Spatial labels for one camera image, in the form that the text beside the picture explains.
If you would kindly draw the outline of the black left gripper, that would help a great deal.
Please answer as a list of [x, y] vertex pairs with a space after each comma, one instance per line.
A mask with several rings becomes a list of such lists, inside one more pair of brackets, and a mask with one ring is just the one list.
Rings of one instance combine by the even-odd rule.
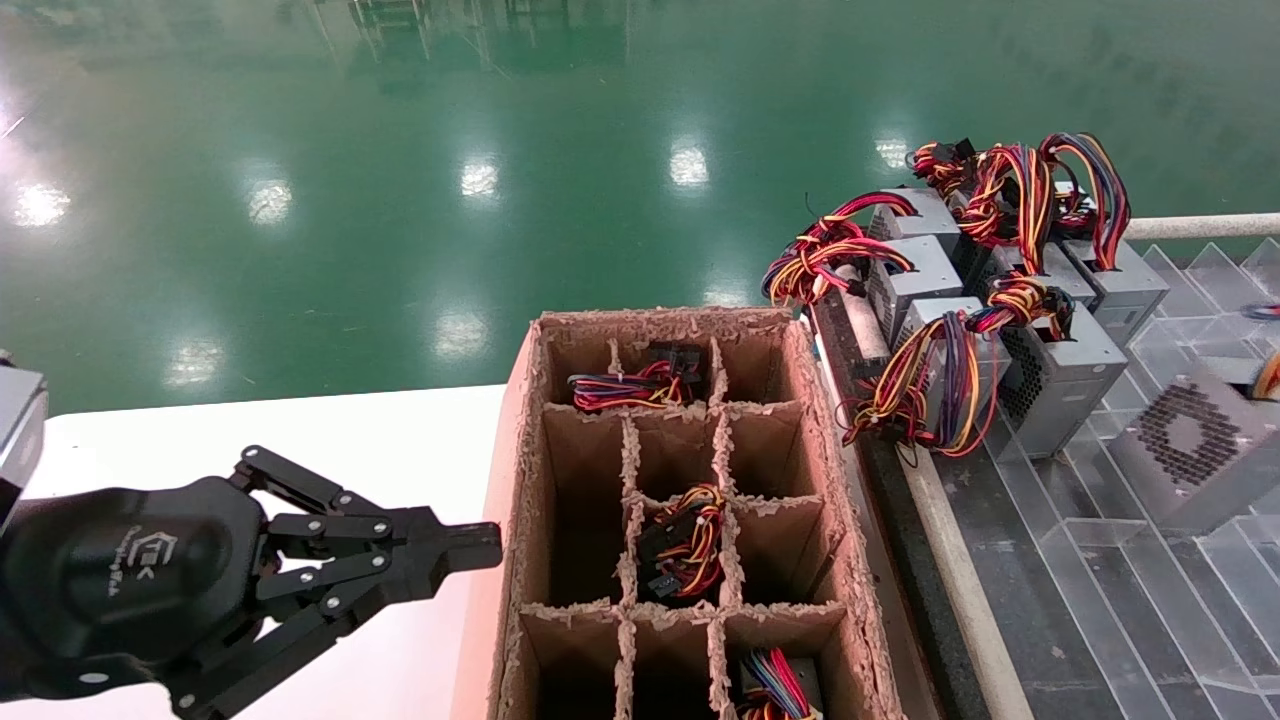
[[[253, 491], [296, 511], [266, 523]], [[262, 556], [316, 566], [261, 585], [335, 588], [255, 642]], [[383, 609], [502, 557], [493, 521], [384, 509], [261, 446], [232, 479], [24, 498], [3, 529], [3, 700], [155, 683], [179, 719], [232, 719]]]

